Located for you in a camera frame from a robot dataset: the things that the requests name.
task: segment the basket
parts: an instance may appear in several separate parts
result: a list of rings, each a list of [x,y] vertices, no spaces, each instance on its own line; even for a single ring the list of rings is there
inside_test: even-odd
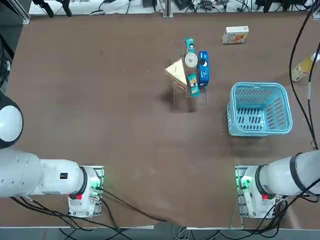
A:
[[[226,107],[232,136],[284,135],[293,121],[287,91],[275,82],[238,82]]]

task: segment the plastic bottle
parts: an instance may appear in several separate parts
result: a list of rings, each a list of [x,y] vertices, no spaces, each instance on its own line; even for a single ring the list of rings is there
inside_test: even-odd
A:
[[[308,75],[311,70],[312,63],[315,59],[316,54],[312,54],[300,62],[295,68],[292,69],[292,80],[294,82],[299,81],[304,76]],[[316,57],[315,63],[319,62],[320,60],[320,52],[318,52],[318,56]]]

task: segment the bread slice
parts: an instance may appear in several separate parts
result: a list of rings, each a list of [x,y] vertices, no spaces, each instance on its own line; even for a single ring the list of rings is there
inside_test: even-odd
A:
[[[187,80],[182,58],[176,61],[171,66],[168,66],[165,69],[165,72],[179,89],[185,92],[187,91]]]

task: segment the black sticker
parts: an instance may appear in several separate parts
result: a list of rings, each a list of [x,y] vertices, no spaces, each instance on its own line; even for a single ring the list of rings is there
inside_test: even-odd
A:
[[[68,173],[67,172],[60,173],[60,179],[68,179]]]

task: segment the table surface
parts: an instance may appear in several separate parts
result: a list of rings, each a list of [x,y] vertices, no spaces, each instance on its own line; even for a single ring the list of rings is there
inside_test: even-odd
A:
[[[7,95],[20,106],[24,130],[16,148],[40,158],[105,166],[105,186],[141,210],[189,227],[230,227],[237,198],[235,165],[266,164],[311,151],[311,135],[288,77],[290,53],[305,13],[160,14],[33,17],[23,27]],[[294,64],[317,49],[320,22],[310,20]],[[227,26],[249,26],[244,44],[222,45]],[[173,40],[194,37],[210,56],[208,103],[185,97],[173,107],[164,69]],[[320,121],[314,71],[313,122]],[[278,82],[288,91],[292,131],[232,137],[226,105],[238,81]],[[304,105],[307,81],[296,84]],[[315,131],[320,128],[315,124]],[[68,211],[67,196],[37,197]],[[1,199],[0,226],[64,226],[51,216]],[[154,221],[109,200],[120,226]],[[105,209],[95,218],[110,224]],[[320,206],[298,201],[283,228],[319,229]],[[246,219],[245,227],[257,226]],[[232,227],[241,227],[239,208]]]

